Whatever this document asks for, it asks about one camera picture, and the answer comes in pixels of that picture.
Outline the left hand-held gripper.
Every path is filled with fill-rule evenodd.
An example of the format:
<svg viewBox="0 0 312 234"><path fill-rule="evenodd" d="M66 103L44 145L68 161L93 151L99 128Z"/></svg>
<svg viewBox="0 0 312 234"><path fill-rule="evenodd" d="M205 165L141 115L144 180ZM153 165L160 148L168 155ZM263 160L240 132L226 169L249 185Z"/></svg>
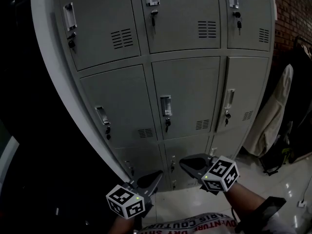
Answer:
<svg viewBox="0 0 312 234"><path fill-rule="evenodd" d="M150 196L162 177L163 171L159 170L140 177L137 182L131 180L122 186L116 185L106 195L109 208L124 219L145 217L153 207Z"/></svg>

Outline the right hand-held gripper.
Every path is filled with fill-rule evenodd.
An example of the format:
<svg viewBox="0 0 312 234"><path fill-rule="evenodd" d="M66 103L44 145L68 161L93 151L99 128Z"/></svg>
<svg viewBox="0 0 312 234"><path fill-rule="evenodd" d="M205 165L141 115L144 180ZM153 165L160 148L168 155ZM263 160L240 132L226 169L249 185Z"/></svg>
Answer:
<svg viewBox="0 0 312 234"><path fill-rule="evenodd" d="M208 171L207 154L187 156L182 158L179 164L191 178L200 178L205 188L211 192L227 192L239 177L236 162L225 156L220 156Z"/></svg>

